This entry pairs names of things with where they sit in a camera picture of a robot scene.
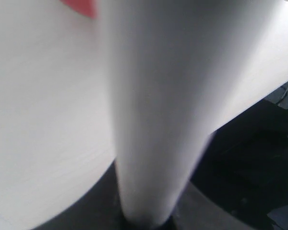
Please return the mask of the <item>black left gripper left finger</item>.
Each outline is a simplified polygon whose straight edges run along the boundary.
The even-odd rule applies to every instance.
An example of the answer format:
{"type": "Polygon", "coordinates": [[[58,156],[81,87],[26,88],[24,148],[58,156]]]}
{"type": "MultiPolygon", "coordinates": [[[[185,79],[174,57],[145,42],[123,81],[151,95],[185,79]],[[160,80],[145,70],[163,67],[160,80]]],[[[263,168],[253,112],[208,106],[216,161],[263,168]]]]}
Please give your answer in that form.
{"type": "Polygon", "coordinates": [[[77,202],[38,230],[123,230],[115,163],[77,202]]]}

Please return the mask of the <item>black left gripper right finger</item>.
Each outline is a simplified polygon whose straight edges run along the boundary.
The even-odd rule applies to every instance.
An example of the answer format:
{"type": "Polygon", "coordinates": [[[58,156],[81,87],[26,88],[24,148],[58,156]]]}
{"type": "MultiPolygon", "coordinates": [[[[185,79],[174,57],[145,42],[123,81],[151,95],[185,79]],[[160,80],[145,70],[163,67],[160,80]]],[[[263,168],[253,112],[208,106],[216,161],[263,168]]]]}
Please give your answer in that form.
{"type": "Polygon", "coordinates": [[[173,209],[172,219],[178,230],[254,230],[214,204],[188,182],[173,209]]]}

